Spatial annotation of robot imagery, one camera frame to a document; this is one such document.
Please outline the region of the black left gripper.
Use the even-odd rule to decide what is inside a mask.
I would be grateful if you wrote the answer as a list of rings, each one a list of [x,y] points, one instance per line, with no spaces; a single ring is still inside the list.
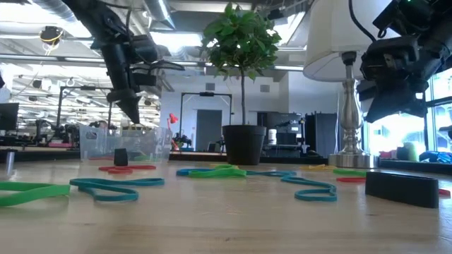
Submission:
[[[116,105],[133,123],[140,123],[138,108],[140,97],[136,95],[138,88],[131,70],[134,51],[130,43],[105,42],[100,49],[107,67],[107,75],[113,86],[107,95],[107,101],[117,102]]]

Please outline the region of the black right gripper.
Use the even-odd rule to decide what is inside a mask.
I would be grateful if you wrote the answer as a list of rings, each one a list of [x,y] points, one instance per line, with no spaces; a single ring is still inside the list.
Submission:
[[[366,121],[373,123],[396,113],[423,117],[427,108],[417,93],[425,92],[428,80],[446,69],[446,62],[452,56],[452,24],[438,24],[417,38],[420,57],[416,63],[416,77],[419,84],[379,85],[374,103],[367,112]]]

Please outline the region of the small black cube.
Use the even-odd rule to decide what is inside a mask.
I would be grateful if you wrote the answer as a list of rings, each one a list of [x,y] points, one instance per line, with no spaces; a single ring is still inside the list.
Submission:
[[[126,167],[129,164],[129,156],[126,148],[114,150],[114,165],[116,167]]]

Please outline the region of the blue rubber band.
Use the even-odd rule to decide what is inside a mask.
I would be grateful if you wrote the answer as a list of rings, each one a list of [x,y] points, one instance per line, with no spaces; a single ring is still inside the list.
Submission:
[[[179,169],[176,172],[177,176],[189,176],[191,172],[207,172],[211,171],[211,169]]]
[[[297,173],[295,171],[247,171],[246,175],[285,177],[285,176],[296,176]]]
[[[90,195],[94,201],[126,202],[126,201],[137,201],[139,198],[139,193],[134,189],[128,188],[128,186],[133,187],[163,186],[165,184],[165,180],[162,178],[151,178],[151,179],[116,181],[109,179],[84,178],[84,179],[71,179],[69,181],[69,184],[71,186],[76,186],[80,192],[84,192]],[[117,194],[103,195],[99,194],[97,190],[110,191]]]
[[[338,199],[337,188],[333,184],[312,181],[295,176],[284,176],[280,180],[285,183],[314,187],[314,189],[297,190],[294,194],[294,198],[297,200],[335,202]]]

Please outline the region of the green rubber band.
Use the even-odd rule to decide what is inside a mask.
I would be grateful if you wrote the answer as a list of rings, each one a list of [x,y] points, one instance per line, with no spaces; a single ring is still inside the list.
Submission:
[[[365,171],[355,171],[350,169],[334,169],[334,174],[340,174],[344,176],[358,176],[358,177],[366,177],[367,173]]]
[[[70,189],[70,185],[0,181],[0,191],[13,191],[10,195],[0,197],[0,207],[10,207],[44,198],[68,195]]]
[[[235,168],[222,168],[210,171],[190,171],[191,178],[230,178],[230,177],[246,177],[246,171]]]

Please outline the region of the black wide rubber band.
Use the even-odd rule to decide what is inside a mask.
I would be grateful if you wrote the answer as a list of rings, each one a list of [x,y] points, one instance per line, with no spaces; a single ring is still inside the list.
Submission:
[[[417,207],[439,207],[439,182],[429,177],[368,172],[365,194]]]

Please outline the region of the clear plastic bin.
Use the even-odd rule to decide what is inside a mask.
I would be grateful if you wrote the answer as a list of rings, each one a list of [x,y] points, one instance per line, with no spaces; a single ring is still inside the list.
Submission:
[[[172,148],[167,128],[107,130],[80,125],[80,156],[85,160],[113,160],[116,149],[125,149],[130,162],[165,162]]]

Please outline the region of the red desk lamp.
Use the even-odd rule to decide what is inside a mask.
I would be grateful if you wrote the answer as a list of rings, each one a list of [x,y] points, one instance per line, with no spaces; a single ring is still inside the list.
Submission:
[[[178,121],[178,118],[173,113],[170,113],[169,117],[167,118],[167,127],[170,131],[172,131],[171,125],[176,123],[177,121]],[[173,138],[171,138],[171,142],[172,142],[172,150],[179,151],[179,146],[176,144],[176,142],[174,141]]]

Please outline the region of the green cylinder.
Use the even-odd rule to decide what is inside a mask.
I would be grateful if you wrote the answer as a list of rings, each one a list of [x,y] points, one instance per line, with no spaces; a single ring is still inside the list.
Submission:
[[[411,162],[419,161],[419,155],[417,152],[417,143],[405,142],[405,143],[403,143],[403,147],[407,150],[408,161],[411,161]]]

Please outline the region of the black cabinet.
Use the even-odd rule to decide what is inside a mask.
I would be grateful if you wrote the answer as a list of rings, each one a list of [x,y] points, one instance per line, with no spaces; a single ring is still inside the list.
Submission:
[[[304,137],[308,150],[313,150],[324,158],[335,153],[337,120],[337,114],[314,112],[305,115]]]

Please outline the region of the white shade table lamp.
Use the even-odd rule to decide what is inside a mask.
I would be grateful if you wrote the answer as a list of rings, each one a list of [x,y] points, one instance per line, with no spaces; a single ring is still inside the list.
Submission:
[[[315,0],[310,8],[307,58],[304,76],[310,80],[341,83],[338,122],[342,141],[328,163],[339,168],[377,168],[379,158],[362,149],[361,129],[364,123],[356,87],[363,75],[359,70],[371,39],[352,21],[355,18],[372,36],[378,29],[374,19],[391,0]]]

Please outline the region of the black monitor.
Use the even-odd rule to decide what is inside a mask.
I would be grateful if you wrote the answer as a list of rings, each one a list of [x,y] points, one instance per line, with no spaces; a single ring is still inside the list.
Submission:
[[[0,103],[0,131],[17,129],[19,103]]]

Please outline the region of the green potted plant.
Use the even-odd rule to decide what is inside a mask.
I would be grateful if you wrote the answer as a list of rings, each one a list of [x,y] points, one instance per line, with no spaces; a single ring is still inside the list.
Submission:
[[[236,70],[240,79],[241,122],[222,128],[229,164],[255,166],[260,161],[266,128],[246,123],[245,79],[263,75],[263,70],[278,58],[281,36],[274,26],[261,14],[229,2],[203,31],[201,52],[217,73],[229,78]]]

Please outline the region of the silver ceiling duct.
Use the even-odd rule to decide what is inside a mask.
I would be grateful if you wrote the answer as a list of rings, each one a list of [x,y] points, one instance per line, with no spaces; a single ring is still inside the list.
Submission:
[[[170,15],[170,6],[166,0],[143,0],[150,17],[169,29],[174,30],[175,25]]]

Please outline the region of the grey metal post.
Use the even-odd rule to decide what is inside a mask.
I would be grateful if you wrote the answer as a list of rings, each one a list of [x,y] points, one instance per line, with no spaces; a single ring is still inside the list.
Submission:
[[[14,168],[14,162],[15,162],[15,150],[7,150],[6,152],[6,175],[10,176],[13,168]]]

